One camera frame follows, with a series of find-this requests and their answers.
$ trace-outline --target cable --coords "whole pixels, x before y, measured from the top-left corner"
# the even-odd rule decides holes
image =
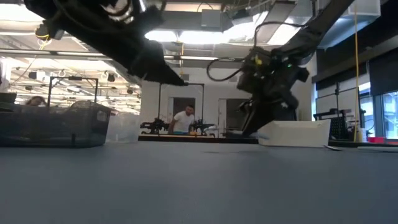
[[[270,22],[263,22],[262,24],[259,24],[256,29],[254,30],[254,47],[257,45],[257,33],[260,31],[260,28],[265,25],[271,25],[271,24],[279,24],[279,25],[288,25],[292,27],[305,27],[307,25],[301,25],[301,24],[293,24],[289,22],[277,22],[277,21],[270,21]]]
[[[163,0],[163,1],[162,1],[162,5],[161,5],[161,7],[160,7],[160,11],[161,11],[161,12],[164,11],[164,9],[166,8],[166,5],[167,5],[167,0]]]
[[[294,27],[305,27],[305,26],[306,26],[306,25],[300,25],[300,24],[292,24],[292,23],[288,23],[288,22],[277,22],[277,21],[263,22],[262,24],[259,24],[259,25],[256,27],[256,29],[254,30],[254,43],[253,43],[253,47],[255,47],[255,46],[257,45],[257,33],[259,32],[260,28],[261,28],[262,26],[270,25],[270,24],[289,25],[289,26],[294,26]],[[210,75],[210,67],[211,67],[211,65],[212,65],[213,63],[218,62],[218,61],[220,61],[220,60],[231,60],[231,58],[229,58],[229,57],[222,57],[222,58],[214,59],[214,60],[212,60],[212,61],[207,65],[207,68],[206,68],[207,77],[209,77],[209,79],[210,79],[210,80],[213,80],[214,82],[223,82],[223,81],[229,80],[230,78],[234,77],[235,75],[237,75],[237,74],[242,70],[242,69],[240,68],[240,69],[238,69],[237,71],[235,71],[234,73],[232,73],[231,75],[227,76],[226,78],[222,78],[222,79],[213,78],[213,77]]]
[[[210,67],[211,67],[211,65],[213,65],[215,62],[218,62],[218,61],[220,61],[220,60],[231,60],[231,58],[229,58],[229,57],[222,57],[222,58],[214,59],[214,60],[212,60],[212,61],[207,65],[207,68],[206,68],[207,77],[209,77],[209,79],[212,80],[212,81],[214,81],[214,82],[223,82],[223,81],[229,80],[230,78],[234,77],[235,75],[237,75],[237,74],[242,70],[242,68],[240,68],[240,69],[236,70],[234,73],[228,75],[228,76],[225,77],[225,78],[221,78],[221,79],[213,78],[213,77],[210,75]]]
[[[212,10],[214,10],[214,9],[213,9],[213,6],[211,6],[211,4],[208,4],[207,2],[201,2],[201,3],[199,4],[199,6],[198,6],[197,12],[199,12],[199,8],[200,8],[200,6],[203,5],[203,4],[208,5]]]
[[[355,26],[355,64],[356,64],[356,89],[355,91],[355,126],[354,126],[354,142],[356,142],[356,132],[357,132],[357,113],[358,113],[358,87],[359,87],[359,58],[358,58],[358,15],[357,15],[357,5],[354,3],[354,26]]]
[[[49,36],[46,38],[45,42],[40,46],[39,50],[43,50],[43,48],[47,45],[47,40],[49,39]],[[30,69],[30,67],[33,65],[33,62],[35,62],[37,58],[37,55],[35,55],[35,57],[33,58],[33,60],[30,62],[29,66],[25,69],[24,73],[22,73],[22,75],[20,75],[17,80],[15,80],[13,83],[11,83],[10,86],[12,86],[13,84],[15,84],[16,82],[18,82],[25,74],[26,72]]]

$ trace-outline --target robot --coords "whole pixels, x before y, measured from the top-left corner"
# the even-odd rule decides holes
[[[167,131],[169,128],[169,124],[166,124],[163,120],[159,118],[155,118],[154,122],[143,122],[140,125],[140,128],[146,128],[150,130],[149,133],[142,131],[141,134],[159,134],[161,130]]]
[[[147,40],[146,32],[159,26],[162,11],[155,6],[142,10],[139,0],[128,0],[119,12],[105,11],[102,6],[115,6],[117,0],[24,0],[26,7],[45,18],[49,37],[59,39],[63,30],[86,42],[101,53],[125,67],[129,74],[139,78],[170,85],[184,86],[184,81],[164,61],[159,43]],[[254,47],[242,60],[242,67],[222,80],[243,74],[237,88],[252,94],[241,109],[247,114],[242,127],[244,135],[256,132],[260,127],[277,119],[281,114],[291,113],[299,102],[290,91],[293,84],[308,78],[306,64],[322,38],[354,0],[331,0],[319,15],[305,25],[284,22],[264,22],[256,28]],[[257,32],[268,24],[287,24],[302,27],[285,45],[266,51],[256,46]]]
[[[198,132],[198,129],[200,130],[200,135],[202,136],[207,136],[206,130],[209,129],[210,127],[214,126],[215,124],[203,124],[202,119],[198,119],[197,121],[194,121],[190,125],[190,129],[193,129],[195,132]]]

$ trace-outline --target plastic storage bin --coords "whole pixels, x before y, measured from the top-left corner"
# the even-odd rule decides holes
[[[106,142],[133,143],[138,141],[140,119],[132,113],[118,113],[109,119]]]
[[[93,147],[105,143],[111,109],[90,101],[69,108],[1,103],[0,146]]]

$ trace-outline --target desk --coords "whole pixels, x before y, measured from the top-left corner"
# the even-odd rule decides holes
[[[201,136],[201,135],[191,135],[191,134],[141,134],[140,136],[148,137],[166,137],[166,138],[214,138],[213,136]]]
[[[0,223],[398,223],[398,154],[138,142],[0,148]]]

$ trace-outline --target ceiling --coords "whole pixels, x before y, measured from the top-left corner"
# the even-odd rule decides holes
[[[269,19],[273,21],[281,22],[294,22],[299,24],[306,23],[312,15],[312,6],[309,0],[289,0],[289,1],[278,1],[281,2],[281,7],[276,8],[275,0],[209,0],[206,3],[199,2],[198,0],[168,0],[168,6],[166,11],[163,13],[165,19],[164,24],[160,29],[154,32],[167,31],[178,37],[178,39],[184,39],[189,36],[190,39],[185,38],[183,45],[176,45],[171,41],[162,42],[164,46],[165,54],[173,55],[194,55],[204,57],[237,57],[241,58],[248,54],[249,49],[252,47],[252,37],[254,35],[254,28]],[[8,2],[14,4],[2,4],[0,13],[0,46],[2,49],[25,49],[25,50],[38,50],[43,44],[42,41],[37,40],[34,35],[34,30],[42,22],[42,18],[33,12],[28,11],[23,5],[15,5],[16,2],[20,1],[5,1],[0,0],[0,3]],[[158,0],[147,0],[146,5],[159,4]],[[221,26],[219,30],[204,30],[201,23],[203,22],[202,10],[203,9],[219,9],[221,10]],[[234,26],[232,24],[231,16],[238,9],[244,9],[245,7],[250,8],[248,12],[252,17],[252,22],[240,24]],[[337,28],[333,29],[331,36],[328,39],[329,42],[333,42],[339,34],[339,30],[344,30],[342,24]],[[259,45],[264,49],[271,50],[278,47],[281,44],[287,42],[298,29],[289,26],[267,26],[263,27],[262,32],[259,33]],[[152,33],[153,38],[165,37],[165,33]],[[97,52],[95,49],[79,41],[78,39],[65,34],[62,40],[53,40],[50,44],[44,47],[44,50],[51,51],[68,51],[68,52]],[[26,68],[32,63],[35,56],[30,57],[13,57],[12,60],[15,64],[12,71],[12,81],[17,80],[26,70]],[[87,60],[69,60],[63,59],[50,59],[50,58],[38,58],[28,69],[27,73],[31,71],[43,71],[48,76],[56,74],[60,71],[66,72],[66,76],[74,75],[79,77],[98,78],[99,79],[99,95],[101,99],[104,98],[108,102],[108,97],[111,95],[124,96],[126,95],[129,83],[135,82],[139,84],[139,80],[133,79],[132,76],[126,73],[126,69],[118,65],[114,61],[109,60],[93,60],[87,58]],[[199,60],[186,60],[186,61],[168,61],[171,67],[187,67],[187,68],[205,68],[208,64],[207,61]],[[215,68],[238,68],[238,63],[216,63]],[[116,74],[116,80],[110,83],[106,79],[105,71],[113,72]],[[26,77],[26,74],[18,80],[12,86],[12,91],[21,92],[23,94],[44,94],[48,91],[47,86],[42,86],[45,83],[43,80],[32,80]],[[67,80],[65,86],[57,87],[54,89],[54,93],[59,95],[60,101],[65,97],[62,96],[71,93],[66,91],[67,85],[78,85],[84,86],[76,98],[86,98],[91,96],[93,92],[92,84],[87,81],[83,83],[77,83],[75,81]],[[25,86],[33,86],[33,90],[26,90]],[[129,95],[132,102],[139,101],[138,88],[134,89],[136,92]],[[128,102],[120,101],[119,108],[128,105]],[[138,106],[131,106],[130,109],[139,111]]]

